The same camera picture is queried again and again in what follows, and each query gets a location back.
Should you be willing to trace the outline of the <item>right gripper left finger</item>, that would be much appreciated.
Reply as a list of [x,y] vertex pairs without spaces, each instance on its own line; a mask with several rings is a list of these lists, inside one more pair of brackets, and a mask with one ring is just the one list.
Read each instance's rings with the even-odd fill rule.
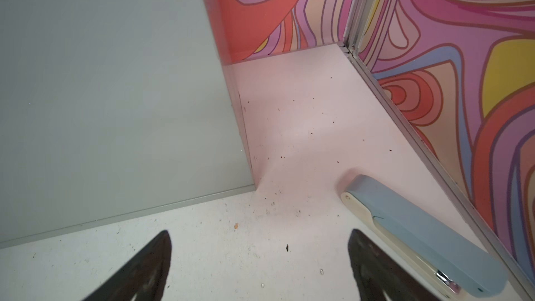
[[161,300],[171,266],[171,238],[161,231],[86,300]]

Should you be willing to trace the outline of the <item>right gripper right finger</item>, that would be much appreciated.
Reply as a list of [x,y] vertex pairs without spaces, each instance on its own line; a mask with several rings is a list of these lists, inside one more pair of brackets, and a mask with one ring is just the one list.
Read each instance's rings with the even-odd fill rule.
[[351,232],[348,254],[361,300],[437,300],[359,229]]

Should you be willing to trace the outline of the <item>grey stapler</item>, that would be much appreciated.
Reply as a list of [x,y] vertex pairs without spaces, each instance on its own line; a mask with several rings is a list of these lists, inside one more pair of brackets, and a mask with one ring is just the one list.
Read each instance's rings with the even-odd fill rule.
[[497,259],[376,179],[356,176],[341,200],[444,297],[490,298],[507,285]]

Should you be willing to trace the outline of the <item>grey metal cabinet box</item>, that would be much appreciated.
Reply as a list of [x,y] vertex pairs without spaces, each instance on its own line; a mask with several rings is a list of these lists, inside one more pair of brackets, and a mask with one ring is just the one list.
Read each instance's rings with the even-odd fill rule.
[[1,246],[248,192],[204,0],[1,0]]

